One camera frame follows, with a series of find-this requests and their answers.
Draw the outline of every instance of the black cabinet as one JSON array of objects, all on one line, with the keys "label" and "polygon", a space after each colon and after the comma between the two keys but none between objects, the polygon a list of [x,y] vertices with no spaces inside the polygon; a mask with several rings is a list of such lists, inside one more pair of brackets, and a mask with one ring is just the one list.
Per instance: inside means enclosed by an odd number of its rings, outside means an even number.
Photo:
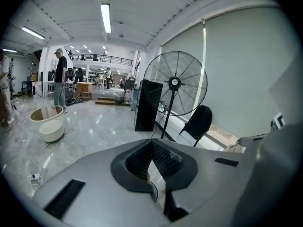
[{"label": "black cabinet", "polygon": [[153,131],[163,84],[142,80],[135,113],[135,131]]}]

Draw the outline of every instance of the black stand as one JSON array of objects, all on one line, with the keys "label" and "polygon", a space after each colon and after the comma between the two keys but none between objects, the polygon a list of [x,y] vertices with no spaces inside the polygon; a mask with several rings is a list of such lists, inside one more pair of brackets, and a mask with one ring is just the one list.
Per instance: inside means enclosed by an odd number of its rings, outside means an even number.
[{"label": "black stand", "polygon": [[172,103],[174,102],[174,98],[175,98],[175,91],[172,91],[171,92],[171,99],[170,99],[170,103],[169,103],[169,109],[168,109],[166,120],[165,120],[165,123],[164,123],[161,139],[164,137],[164,134],[165,134],[165,130],[166,130],[167,123],[169,121],[169,115],[170,115],[170,112],[171,112]]}]

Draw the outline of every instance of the wooden table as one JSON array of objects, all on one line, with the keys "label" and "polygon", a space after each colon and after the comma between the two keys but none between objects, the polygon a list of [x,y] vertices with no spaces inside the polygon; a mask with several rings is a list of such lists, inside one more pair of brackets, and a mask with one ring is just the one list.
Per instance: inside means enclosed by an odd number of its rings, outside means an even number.
[{"label": "wooden table", "polygon": [[92,82],[77,82],[77,98],[91,100]]}]

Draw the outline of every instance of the vent slot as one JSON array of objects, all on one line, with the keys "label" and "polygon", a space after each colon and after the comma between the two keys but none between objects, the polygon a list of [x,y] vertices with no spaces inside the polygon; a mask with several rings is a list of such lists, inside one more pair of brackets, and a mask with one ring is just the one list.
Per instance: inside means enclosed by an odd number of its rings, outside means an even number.
[{"label": "vent slot", "polygon": [[225,159],[225,158],[217,158],[214,161],[224,164],[224,165],[233,166],[233,167],[236,167],[239,163],[238,161],[233,161],[233,160],[229,160],[229,159]]},{"label": "vent slot", "polygon": [[71,180],[44,210],[50,215],[61,219],[84,185],[84,182]]}]

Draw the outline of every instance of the glossy floor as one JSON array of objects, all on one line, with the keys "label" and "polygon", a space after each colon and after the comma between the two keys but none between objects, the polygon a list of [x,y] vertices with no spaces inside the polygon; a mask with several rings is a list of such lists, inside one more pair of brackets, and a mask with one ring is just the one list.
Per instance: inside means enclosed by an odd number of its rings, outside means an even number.
[{"label": "glossy floor", "polygon": [[[135,112],[130,107],[96,105],[90,100],[67,107],[68,112],[63,115],[67,134],[45,147],[38,127],[28,119],[35,109],[45,105],[53,105],[52,100],[19,98],[16,107],[21,113],[14,111],[16,120],[13,124],[6,130],[0,128],[1,170],[7,180],[28,197],[40,186],[32,187],[27,176],[39,173],[40,168],[41,176],[47,182],[87,154],[152,135],[152,132],[134,131]],[[160,137],[159,129],[153,137]],[[161,193],[165,183],[154,164],[149,173],[150,180]]]}]

